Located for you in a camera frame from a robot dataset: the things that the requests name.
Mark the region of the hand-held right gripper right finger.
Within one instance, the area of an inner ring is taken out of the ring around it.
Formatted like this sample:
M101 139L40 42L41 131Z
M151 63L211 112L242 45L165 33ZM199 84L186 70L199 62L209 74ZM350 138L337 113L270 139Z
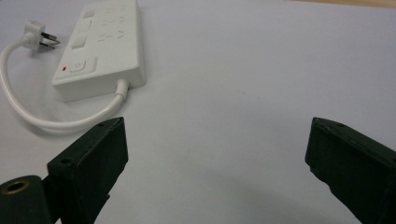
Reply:
M361 224L396 224L396 151L345 124L314 118L305 162Z

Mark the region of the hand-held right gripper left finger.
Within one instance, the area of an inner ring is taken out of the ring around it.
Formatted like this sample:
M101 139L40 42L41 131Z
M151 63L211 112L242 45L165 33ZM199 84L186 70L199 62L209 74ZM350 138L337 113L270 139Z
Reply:
M93 224L128 162L124 118L103 121L48 163L63 224Z

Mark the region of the white power strip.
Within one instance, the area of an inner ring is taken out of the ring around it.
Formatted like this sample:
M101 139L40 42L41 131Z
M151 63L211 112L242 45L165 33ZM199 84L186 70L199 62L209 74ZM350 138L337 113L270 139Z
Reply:
M146 84L140 9L136 0L86 5L52 80L61 99L73 102Z

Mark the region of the white power plug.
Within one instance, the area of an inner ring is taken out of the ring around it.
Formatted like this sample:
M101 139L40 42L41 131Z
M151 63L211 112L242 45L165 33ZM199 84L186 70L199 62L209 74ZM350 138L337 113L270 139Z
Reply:
M28 21L24 26L23 38L25 48L39 51L42 47L54 49L60 44L58 37L45 32L46 25L38 21Z

